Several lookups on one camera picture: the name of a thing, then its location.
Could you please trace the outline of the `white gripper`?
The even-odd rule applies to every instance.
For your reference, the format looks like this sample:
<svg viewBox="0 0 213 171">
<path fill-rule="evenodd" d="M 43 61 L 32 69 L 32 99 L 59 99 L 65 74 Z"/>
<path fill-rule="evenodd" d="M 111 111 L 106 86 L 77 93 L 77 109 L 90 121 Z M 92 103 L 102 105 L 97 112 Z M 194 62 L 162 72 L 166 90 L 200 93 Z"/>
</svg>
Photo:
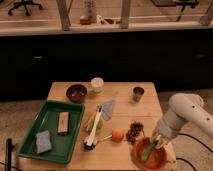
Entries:
<svg viewBox="0 0 213 171">
<path fill-rule="evenodd" d="M 158 149 L 167 145 L 176 137 L 176 131 L 170 128 L 163 120 L 159 120 L 153 131 L 152 142 L 158 142 Z"/>
</svg>

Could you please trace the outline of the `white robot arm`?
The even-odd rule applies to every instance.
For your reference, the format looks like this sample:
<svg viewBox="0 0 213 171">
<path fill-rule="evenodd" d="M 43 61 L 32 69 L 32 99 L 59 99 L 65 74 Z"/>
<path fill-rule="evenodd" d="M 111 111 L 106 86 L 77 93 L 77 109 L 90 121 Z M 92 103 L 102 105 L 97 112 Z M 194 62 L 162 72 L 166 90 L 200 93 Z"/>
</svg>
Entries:
<svg viewBox="0 0 213 171">
<path fill-rule="evenodd" d="M 197 94 L 177 93 L 170 97 L 169 109 L 158 120 L 151 141 L 157 141 L 157 149 L 167 145 L 187 122 L 192 122 L 213 139 L 213 115 L 204 109 L 203 99 Z"/>
</svg>

